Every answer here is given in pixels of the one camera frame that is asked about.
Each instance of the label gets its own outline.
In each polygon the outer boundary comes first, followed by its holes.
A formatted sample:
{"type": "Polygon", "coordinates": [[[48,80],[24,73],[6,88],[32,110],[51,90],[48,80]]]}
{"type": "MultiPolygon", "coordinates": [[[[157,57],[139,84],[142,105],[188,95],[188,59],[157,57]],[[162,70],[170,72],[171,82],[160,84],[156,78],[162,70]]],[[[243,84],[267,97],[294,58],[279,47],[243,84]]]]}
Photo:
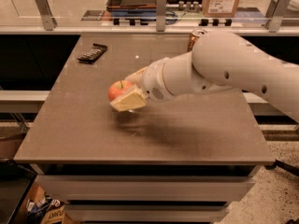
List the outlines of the label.
{"type": "Polygon", "coordinates": [[[32,209],[34,208],[35,203],[34,202],[29,202],[27,204],[27,212],[30,213],[32,211],[32,209]]]}
{"type": "Polygon", "coordinates": [[[231,13],[235,0],[210,0],[208,13],[231,13]]]}
{"type": "Polygon", "coordinates": [[[36,206],[37,207],[41,207],[44,203],[46,203],[47,202],[47,200],[46,200],[46,198],[45,198],[45,196],[41,199],[41,200],[39,200],[37,203],[36,203],[36,206]]]}

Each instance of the floor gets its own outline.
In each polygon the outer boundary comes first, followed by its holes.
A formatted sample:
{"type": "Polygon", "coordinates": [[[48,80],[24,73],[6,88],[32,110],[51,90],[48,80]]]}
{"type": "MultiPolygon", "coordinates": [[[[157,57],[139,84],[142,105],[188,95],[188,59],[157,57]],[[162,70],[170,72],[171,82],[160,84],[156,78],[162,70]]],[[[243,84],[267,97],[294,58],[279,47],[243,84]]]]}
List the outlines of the floor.
{"type": "MultiPolygon", "coordinates": [[[[299,133],[295,125],[260,125],[273,156],[299,166],[299,133]]],[[[0,122],[0,138],[20,131],[14,122],[0,122]]],[[[299,177],[280,168],[264,167],[254,176],[256,185],[215,224],[284,224],[299,218],[299,177]]]]}

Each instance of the countertop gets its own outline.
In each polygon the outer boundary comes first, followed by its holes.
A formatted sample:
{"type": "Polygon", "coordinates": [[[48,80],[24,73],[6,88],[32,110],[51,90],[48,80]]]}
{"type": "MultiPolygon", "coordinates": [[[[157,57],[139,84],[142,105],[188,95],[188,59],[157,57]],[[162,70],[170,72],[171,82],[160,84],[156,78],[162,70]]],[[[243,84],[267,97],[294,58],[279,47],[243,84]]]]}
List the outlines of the countertop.
{"type": "Polygon", "coordinates": [[[186,51],[187,35],[82,36],[15,157],[74,164],[266,164],[273,162],[239,90],[184,95],[117,112],[108,87],[186,51]],[[93,43],[108,51],[93,65],[77,57],[93,43]]]}

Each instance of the table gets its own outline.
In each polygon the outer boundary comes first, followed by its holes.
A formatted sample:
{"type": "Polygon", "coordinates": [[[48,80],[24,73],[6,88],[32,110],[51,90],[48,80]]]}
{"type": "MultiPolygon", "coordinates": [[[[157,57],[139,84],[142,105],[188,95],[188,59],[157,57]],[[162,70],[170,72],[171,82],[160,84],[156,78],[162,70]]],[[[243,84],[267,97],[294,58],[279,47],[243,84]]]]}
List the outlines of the table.
{"type": "Polygon", "coordinates": [[[116,80],[186,51],[187,35],[83,35],[15,161],[78,221],[220,221],[274,159],[241,91],[183,95],[119,113],[116,80]],[[108,46],[94,65],[77,57],[108,46]]]}

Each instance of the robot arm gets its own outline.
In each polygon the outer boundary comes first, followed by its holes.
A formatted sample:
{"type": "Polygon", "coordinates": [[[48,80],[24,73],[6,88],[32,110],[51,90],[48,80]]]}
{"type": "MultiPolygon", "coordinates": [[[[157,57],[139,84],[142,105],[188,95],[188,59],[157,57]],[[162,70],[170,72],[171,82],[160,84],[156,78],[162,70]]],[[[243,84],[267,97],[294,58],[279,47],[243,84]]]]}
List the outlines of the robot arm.
{"type": "Polygon", "coordinates": [[[155,102],[239,88],[299,122],[299,65],[274,58],[232,33],[206,33],[191,52],[154,62],[126,79],[155,102]]]}

